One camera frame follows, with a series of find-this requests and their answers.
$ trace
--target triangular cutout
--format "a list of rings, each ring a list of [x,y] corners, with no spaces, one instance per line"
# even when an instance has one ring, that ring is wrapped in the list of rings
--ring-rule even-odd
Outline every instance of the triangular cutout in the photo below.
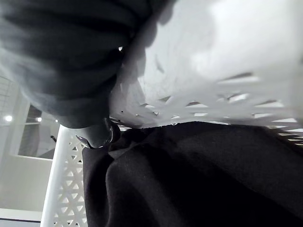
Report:
[[[80,196],[80,198],[78,199],[78,202],[84,202],[83,196]]]
[[[206,106],[200,102],[197,102],[197,101],[191,101],[190,103],[188,103],[186,105],[186,107],[206,108],[208,106]]]
[[[141,107],[145,107],[145,108],[155,108],[153,105],[149,105],[149,104],[147,104],[147,103],[142,104]]]
[[[172,120],[173,120],[173,119],[177,119],[177,118],[180,118],[180,117],[177,116],[177,115],[173,115],[173,116],[171,117]]]
[[[170,99],[170,96],[159,99],[161,102],[167,102]]]
[[[273,122],[292,122],[292,123],[297,123],[297,120],[295,118],[286,118],[286,119],[281,119],[281,120],[276,120]]]
[[[268,100],[266,102],[255,105],[255,107],[275,108],[275,107],[284,107],[284,105],[277,100]]]
[[[289,132],[303,132],[303,129],[292,129],[292,130],[287,130]]]
[[[268,125],[267,127],[269,129],[281,129],[281,128],[285,128],[286,126],[284,126],[284,125]]]
[[[258,118],[262,118],[262,117],[269,117],[269,116],[272,116],[273,114],[271,113],[253,113],[252,116],[255,118],[255,119],[258,119]]]
[[[73,189],[79,189],[79,186],[78,186],[77,184],[75,184],[75,185],[73,186]]]
[[[206,115],[207,115],[207,113],[194,113],[195,117],[204,117]]]
[[[238,74],[233,77],[226,78],[224,80],[219,81],[219,84],[233,84],[233,83],[251,83],[257,82],[259,78],[254,76],[251,72],[245,72]]]
[[[67,186],[70,186],[72,181],[66,181]]]
[[[80,211],[82,210],[83,206],[77,206],[77,210]]]
[[[75,199],[78,196],[78,193],[72,193],[71,196],[73,199]]]
[[[71,210],[69,213],[68,213],[68,216],[71,216],[71,215],[75,215],[74,211]]]
[[[66,212],[66,210],[67,210],[67,207],[61,207],[61,211],[63,214]]]
[[[65,197],[64,200],[62,201],[62,203],[68,203],[68,199]]]

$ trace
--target white wall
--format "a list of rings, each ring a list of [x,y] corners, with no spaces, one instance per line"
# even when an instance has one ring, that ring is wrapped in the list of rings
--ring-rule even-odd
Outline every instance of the white wall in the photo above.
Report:
[[[40,223],[0,220],[0,227],[39,227]]]
[[[52,161],[7,156],[2,164],[0,208],[42,212]]]

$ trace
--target clothes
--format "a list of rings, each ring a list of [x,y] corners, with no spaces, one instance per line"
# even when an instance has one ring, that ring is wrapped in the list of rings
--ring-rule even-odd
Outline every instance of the clothes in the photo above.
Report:
[[[165,0],[1,0],[0,69],[68,128],[104,124],[126,47]]]
[[[89,227],[303,224],[301,150],[259,127],[128,130],[83,164]]]

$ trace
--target laundry basket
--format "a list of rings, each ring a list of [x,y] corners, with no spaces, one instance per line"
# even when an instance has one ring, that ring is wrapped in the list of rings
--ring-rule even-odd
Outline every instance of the laundry basket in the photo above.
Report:
[[[171,1],[124,61],[112,120],[259,125],[302,146],[302,15],[301,0]],[[42,227],[87,226],[82,148],[61,126]]]

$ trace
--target perforated basket wall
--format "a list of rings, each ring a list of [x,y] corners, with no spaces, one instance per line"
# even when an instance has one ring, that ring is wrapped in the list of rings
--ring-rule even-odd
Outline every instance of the perforated basket wall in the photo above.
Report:
[[[302,24],[301,0],[171,1],[129,50],[112,119],[267,126],[302,146]],[[87,225],[81,149],[61,127],[41,226]]]
[[[60,126],[48,183],[42,227],[86,227],[83,145]]]

